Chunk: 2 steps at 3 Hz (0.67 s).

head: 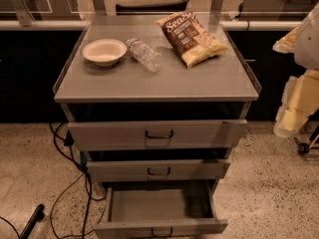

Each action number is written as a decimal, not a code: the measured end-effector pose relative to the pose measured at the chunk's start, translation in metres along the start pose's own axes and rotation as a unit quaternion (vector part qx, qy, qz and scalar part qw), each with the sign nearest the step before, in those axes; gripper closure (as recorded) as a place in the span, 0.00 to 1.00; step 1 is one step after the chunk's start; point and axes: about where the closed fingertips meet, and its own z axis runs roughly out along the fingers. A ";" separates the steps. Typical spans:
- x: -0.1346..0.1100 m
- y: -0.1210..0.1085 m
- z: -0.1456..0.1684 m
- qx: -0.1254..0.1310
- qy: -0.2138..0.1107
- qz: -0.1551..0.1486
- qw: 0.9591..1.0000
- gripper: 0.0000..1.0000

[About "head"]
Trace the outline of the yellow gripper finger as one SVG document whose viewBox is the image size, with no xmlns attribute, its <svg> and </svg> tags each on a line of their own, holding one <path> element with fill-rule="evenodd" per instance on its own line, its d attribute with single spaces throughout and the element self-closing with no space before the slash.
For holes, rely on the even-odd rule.
<svg viewBox="0 0 319 239">
<path fill-rule="evenodd" d="M 282 54 L 293 53 L 295 51 L 295 40 L 299 28 L 296 27 L 288 34 L 276 41 L 272 47 L 272 50 Z"/>
<path fill-rule="evenodd" d="M 319 71 L 307 70 L 299 78 L 290 77 L 278 109 L 274 133 L 281 137 L 297 134 L 319 110 Z"/>
</svg>

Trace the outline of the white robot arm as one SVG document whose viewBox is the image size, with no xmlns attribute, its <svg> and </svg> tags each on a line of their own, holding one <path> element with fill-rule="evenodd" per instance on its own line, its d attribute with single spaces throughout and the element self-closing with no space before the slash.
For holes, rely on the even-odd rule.
<svg viewBox="0 0 319 239">
<path fill-rule="evenodd" d="M 290 137 L 319 110 L 319 5 L 272 49 L 292 53 L 295 63 L 306 69 L 302 76 L 289 78 L 275 119 L 274 133 Z"/>
</svg>

